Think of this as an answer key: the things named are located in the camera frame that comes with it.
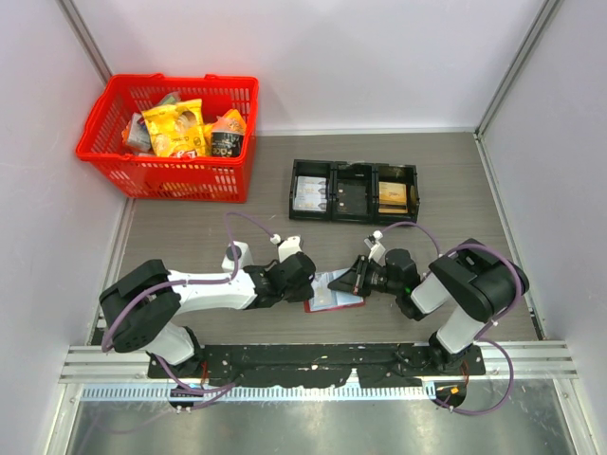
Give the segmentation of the silver VIP card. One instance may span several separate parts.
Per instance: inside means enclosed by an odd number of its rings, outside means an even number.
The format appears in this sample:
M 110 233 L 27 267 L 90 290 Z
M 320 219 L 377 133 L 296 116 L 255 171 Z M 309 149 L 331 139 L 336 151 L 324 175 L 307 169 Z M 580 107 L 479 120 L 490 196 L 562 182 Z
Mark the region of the silver VIP card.
M 350 303 L 351 295 L 330 290 L 327 285 L 342 275 L 345 269 L 316 273 L 312 282 L 314 298 L 307 302 L 310 312 L 334 309 Z

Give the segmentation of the red leather card holder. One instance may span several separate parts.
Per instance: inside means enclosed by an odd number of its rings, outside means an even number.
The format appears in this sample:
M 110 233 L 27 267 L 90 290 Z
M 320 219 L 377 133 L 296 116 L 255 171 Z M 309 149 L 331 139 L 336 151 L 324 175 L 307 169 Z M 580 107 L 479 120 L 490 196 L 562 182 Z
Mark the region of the red leather card holder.
M 328 284 L 343 275 L 346 269 L 317 273 L 312 282 L 314 296 L 304 303 L 306 313 L 339 310 L 347 307 L 362 306 L 364 298 L 341 291 L 333 291 Z

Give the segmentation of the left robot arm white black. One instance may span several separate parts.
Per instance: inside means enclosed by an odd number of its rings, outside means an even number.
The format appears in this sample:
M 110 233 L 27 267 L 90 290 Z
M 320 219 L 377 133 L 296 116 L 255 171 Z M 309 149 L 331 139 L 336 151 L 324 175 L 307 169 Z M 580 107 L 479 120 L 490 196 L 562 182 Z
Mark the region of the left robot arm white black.
M 235 275 L 187 274 L 167 269 L 159 259 L 149 260 L 101 293 L 107 323 L 101 349 L 144 350 L 162 357 L 180 376 L 192 377 L 201 370 L 203 356 L 194 336 L 172 323 L 174 316 L 309 300 L 315 273 L 313 261 L 302 252 L 265 266 L 246 265 Z

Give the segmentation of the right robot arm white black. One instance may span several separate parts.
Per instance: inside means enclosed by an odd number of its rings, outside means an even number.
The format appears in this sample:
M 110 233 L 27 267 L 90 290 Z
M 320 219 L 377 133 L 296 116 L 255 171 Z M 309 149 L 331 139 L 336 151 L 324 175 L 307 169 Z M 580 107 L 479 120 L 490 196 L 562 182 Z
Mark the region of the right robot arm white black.
M 529 288 L 525 272 L 482 243 L 468 239 L 429 265 L 423 277 L 410 252 L 373 247 L 328 284 L 332 291 L 366 298 L 373 292 L 395 296 L 401 313 L 422 320 L 448 302 L 447 322 L 430 339 L 426 362 L 437 373 L 458 368 L 473 342 Z

